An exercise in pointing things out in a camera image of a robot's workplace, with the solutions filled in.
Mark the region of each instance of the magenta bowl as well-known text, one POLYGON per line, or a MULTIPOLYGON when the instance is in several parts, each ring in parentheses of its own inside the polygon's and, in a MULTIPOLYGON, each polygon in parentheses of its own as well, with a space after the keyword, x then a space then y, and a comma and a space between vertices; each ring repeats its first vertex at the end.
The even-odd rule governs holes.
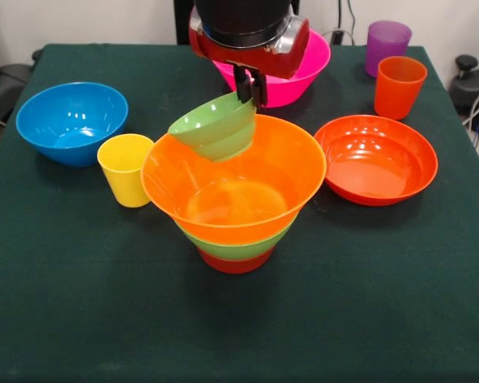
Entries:
MULTIPOLYGON (((327 40, 314 30, 311 30, 309 42, 303 55, 302 63, 289 80, 267 76, 268 108, 278 108, 298 100, 309 85, 325 69, 331 58, 330 46, 327 40)), ((225 81, 234 91, 234 74, 232 65, 214 61, 225 81)))

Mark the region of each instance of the purple cup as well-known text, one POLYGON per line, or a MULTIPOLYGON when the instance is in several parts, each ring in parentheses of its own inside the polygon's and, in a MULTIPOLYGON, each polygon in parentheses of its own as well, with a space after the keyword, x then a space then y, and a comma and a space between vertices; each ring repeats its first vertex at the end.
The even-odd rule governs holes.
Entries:
POLYGON ((412 30, 401 22, 374 22, 367 35, 366 72, 378 76, 378 64, 390 56, 404 56, 412 30))

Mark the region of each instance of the orange bowl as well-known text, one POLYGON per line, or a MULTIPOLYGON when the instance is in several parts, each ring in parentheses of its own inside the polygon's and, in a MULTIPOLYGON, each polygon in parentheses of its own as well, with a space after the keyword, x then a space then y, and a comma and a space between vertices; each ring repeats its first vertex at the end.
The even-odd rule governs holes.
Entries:
POLYGON ((309 133, 257 115, 251 147, 224 162, 200 157, 165 134, 147 155, 141 181, 151 201, 187 233, 242 245, 287 227, 321 186, 326 168, 309 133))
POLYGON ((423 135, 380 116, 346 116, 315 134, 327 157, 326 182, 341 197, 367 206, 391 205, 427 188, 438 158, 423 135))

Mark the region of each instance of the table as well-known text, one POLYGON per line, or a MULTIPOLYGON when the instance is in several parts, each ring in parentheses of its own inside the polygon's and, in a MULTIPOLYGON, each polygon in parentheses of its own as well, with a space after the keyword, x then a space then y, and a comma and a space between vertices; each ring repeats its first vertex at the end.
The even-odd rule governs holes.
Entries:
MULTIPOLYGON (((373 113, 364 47, 333 58, 293 105, 314 133, 373 113)), ((437 151, 436 180, 392 207, 323 187, 257 271, 206 266, 152 204, 120 207, 98 166, 0 142, 0 380, 467 381, 479 379, 479 159, 430 75, 405 120, 437 151)), ((161 136, 225 91, 186 46, 48 45, 18 106, 67 81, 129 100, 126 131, 161 136)))

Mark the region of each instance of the cup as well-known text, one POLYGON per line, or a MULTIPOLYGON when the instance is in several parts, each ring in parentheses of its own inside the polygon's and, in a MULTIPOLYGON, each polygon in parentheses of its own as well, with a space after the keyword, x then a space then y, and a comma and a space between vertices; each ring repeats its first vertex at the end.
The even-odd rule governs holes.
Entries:
POLYGON ((141 168, 152 140, 140 134, 121 134, 105 141, 97 151, 97 161, 118 203, 140 207, 149 202, 141 184, 141 168))
POLYGON ((374 22, 367 34, 366 72, 376 77, 381 60, 391 56, 404 56, 410 43, 412 30, 401 22, 374 22))
POLYGON ((379 116, 401 120, 410 114, 428 71, 409 57, 388 57, 380 62, 374 110, 379 116))

